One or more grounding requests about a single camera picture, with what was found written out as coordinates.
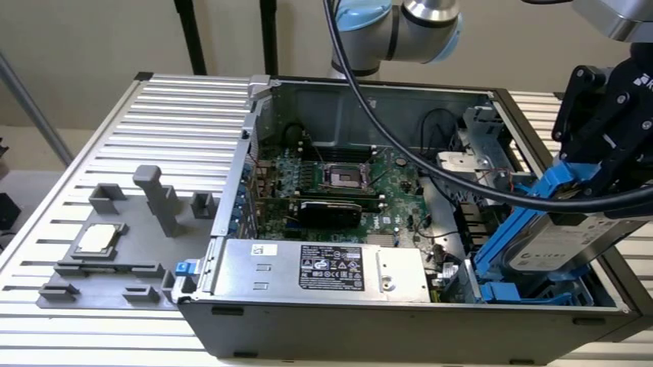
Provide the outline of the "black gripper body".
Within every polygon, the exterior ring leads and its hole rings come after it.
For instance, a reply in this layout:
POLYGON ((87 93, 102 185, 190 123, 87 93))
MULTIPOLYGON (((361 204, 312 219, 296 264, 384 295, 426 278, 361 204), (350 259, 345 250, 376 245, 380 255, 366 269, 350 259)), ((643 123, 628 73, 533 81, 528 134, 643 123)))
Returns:
POLYGON ((652 43, 633 43, 629 58, 612 70, 607 88, 608 131, 652 124, 652 43))

